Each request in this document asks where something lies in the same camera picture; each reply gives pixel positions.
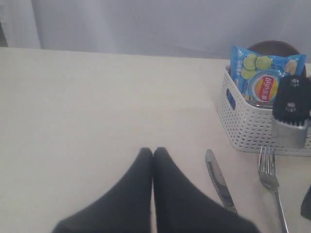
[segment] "butter knife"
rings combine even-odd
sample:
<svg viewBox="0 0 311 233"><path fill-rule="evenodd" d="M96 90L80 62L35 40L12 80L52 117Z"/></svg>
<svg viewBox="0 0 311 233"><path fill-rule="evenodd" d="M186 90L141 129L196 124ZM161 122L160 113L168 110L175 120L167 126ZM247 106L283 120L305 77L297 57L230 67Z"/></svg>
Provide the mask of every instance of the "butter knife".
<svg viewBox="0 0 311 233"><path fill-rule="evenodd" d="M227 184L225 183L222 171L219 168L216 157L212 150L207 150L205 161L209 176L214 184L220 200L224 205L224 208L237 214L238 211L235 208L229 189L227 187Z"/></svg>

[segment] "potato chip bag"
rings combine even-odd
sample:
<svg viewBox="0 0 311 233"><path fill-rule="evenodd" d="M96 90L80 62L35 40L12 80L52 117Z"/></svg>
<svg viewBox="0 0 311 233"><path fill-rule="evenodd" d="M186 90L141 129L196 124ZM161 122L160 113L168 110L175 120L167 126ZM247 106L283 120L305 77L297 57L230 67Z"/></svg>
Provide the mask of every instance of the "potato chip bag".
<svg viewBox="0 0 311 233"><path fill-rule="evenodd" d="M306 55L288 57L261 55L233 47L231 78L246 100L273 102L279 81L288 75L301 75Z"/></svg>

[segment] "fork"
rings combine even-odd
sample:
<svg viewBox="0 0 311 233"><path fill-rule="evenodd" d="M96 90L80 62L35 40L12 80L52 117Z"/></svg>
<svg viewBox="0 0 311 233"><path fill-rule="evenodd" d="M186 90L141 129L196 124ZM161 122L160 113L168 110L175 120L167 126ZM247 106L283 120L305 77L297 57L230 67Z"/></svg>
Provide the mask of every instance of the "fork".
<svg viewBox="0 0 311 233"><path fill-rule="evenodd" d="M274 194L282 232L288 233L280 196L278 194L279 183L276 177L276 157L273 148L261 147L258 163L258 175L261 184Z"/></svg>

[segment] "basket handle hole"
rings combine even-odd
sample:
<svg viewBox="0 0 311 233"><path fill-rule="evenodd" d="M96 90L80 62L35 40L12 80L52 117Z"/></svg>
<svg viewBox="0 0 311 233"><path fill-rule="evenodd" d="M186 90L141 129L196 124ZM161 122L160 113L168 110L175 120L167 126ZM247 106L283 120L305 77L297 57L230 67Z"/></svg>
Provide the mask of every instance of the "basket handle hole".
<svg viewBox="0 0 311 233"><path fill-rule="evenodd" d="M226 95L227 95L227 99L228 99L228 101L229 101L229 103L230 103L230 105L231 105L231 108L232 108L233 110L235 110L236 103L235 103L235 100L234 100L232 94L230 93L229 89L227 89Z"/></svg>

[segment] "white basket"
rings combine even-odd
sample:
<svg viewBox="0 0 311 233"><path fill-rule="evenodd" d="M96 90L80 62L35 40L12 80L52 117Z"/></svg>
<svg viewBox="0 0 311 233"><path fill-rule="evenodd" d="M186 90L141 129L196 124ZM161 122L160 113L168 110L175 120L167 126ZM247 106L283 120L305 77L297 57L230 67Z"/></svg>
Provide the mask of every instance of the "white basket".
<svg viewBox="0 0 311 233"><path fill-rule="evenodd" d="M305 148L300 150L284 147L272 139L272 110L260 109L248 104L231 79L228 68L225 69L217 111L232 146L243 152L254 153L259 153L261 146L272 146L276 154L311 156L310 132L308 132ZM228 90L236 102L234 110L227 98Z"/></svg>

